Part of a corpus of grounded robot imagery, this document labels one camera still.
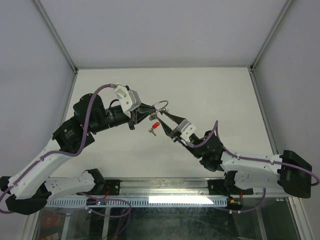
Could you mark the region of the metal keyring with clips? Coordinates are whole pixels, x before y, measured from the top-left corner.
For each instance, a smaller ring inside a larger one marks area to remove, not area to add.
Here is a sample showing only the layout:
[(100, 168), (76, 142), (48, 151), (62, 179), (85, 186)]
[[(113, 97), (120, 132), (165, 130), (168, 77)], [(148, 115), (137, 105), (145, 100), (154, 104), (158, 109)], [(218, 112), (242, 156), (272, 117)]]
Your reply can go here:
[[(164, 104), (163, 107), (160, 107), (160, 108), (156, 108), (157, 105), (160, 105), (160, 104)], [(167, 109), (167, 106), (169, 104), (169, 101), (168, 100), (161, 100), (161, 101), (158, 101), (156, 103), (154, 103), (150, 109), (151, 109), (151, 114), (149, 115), (149, 120), (150, 121), (154, 121), (158, 118), (158, 114), (161, 114), (163, 115), (164, 113), (168, 113), (169, 110)]]

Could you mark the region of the key with red tag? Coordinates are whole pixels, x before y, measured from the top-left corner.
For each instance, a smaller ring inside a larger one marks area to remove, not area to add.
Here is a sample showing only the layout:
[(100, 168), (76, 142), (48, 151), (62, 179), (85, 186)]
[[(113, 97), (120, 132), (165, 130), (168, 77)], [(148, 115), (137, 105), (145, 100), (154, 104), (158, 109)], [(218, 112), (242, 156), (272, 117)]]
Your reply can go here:
[(158, 128), (160, 126), (160, 122), (156, 122), (154, 123), (151, 128), (148, 130), (149, 133), (153, 134), (155, 137), (157, 136), (155, 133), (155, 129)]

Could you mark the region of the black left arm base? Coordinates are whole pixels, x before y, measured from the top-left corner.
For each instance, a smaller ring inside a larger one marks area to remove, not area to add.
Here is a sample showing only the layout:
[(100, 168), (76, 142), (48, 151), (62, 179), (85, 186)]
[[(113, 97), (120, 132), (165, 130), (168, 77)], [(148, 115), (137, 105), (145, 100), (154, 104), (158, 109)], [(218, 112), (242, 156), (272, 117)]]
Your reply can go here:
[(91, 196), (119, 196), (121, 188), (120, 179), (104, 178), (101, 172), (97, 169), (88, 169), (83, 172), (93, 177), (94, 186), (91, 190), (82, 191)]

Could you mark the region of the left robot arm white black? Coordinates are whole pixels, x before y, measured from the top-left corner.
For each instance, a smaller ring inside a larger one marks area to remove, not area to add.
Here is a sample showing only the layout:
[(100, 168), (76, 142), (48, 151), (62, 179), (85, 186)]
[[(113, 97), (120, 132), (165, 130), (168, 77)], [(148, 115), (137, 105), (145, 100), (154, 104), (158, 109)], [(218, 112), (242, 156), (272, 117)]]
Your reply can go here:
[(95, 93), (84, 95), (73, 109), (73, 117), (53, 133), (37, 157), (16, 175), (0, 178), (1, 200), (9, 195), (5, 199), (7, 209), (1, 210), (2, 214), (31, 215), (61, 197), (102, 193), (106, 181), (97, 168), (63, 179), (52, 178), (51, 175), (94, 143), (94, 134), (123, 124), (128, 124), (133, 130), (136, 124), (157, 111), (154, 106), (144, 103), (128, 113), (123, 112), (120, 104), (105, 108), (101, 97)]

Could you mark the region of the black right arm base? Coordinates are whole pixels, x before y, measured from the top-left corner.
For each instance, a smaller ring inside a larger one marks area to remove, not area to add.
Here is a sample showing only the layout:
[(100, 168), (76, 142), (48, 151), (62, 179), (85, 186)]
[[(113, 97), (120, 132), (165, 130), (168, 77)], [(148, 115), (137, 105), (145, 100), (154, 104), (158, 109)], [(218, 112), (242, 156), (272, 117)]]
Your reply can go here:
[(230, 197), (233, 195), (253, 195), (252, 188), (240, 189), (235, 185), (235, 176), (237, 171), (228, 171), (224, 179), (210, 179), (207, 181), (209, 195), (223, 195)]

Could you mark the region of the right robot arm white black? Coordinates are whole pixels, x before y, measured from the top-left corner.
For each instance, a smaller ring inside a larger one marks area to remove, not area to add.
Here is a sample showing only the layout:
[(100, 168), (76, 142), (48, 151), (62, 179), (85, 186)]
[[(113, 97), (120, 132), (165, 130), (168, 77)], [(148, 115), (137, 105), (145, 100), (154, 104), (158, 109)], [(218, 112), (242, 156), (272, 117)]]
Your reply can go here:
[(292, 150), (282, 154), (252, 155), (228, 150), (221, 142), (218, 124), (202, 138), (195, 134), (196, 127), (187, 119), (165, 110), (160, 114), (177, 124), (171, 129), (162, 122), (165, 134), (173, 142), (187, 149), (208, 171), (224, 172), (223, 187), (230, 194), (254, 188), (282, 189), (286, 194), (309, 199), (312, 188), (312, 166)]

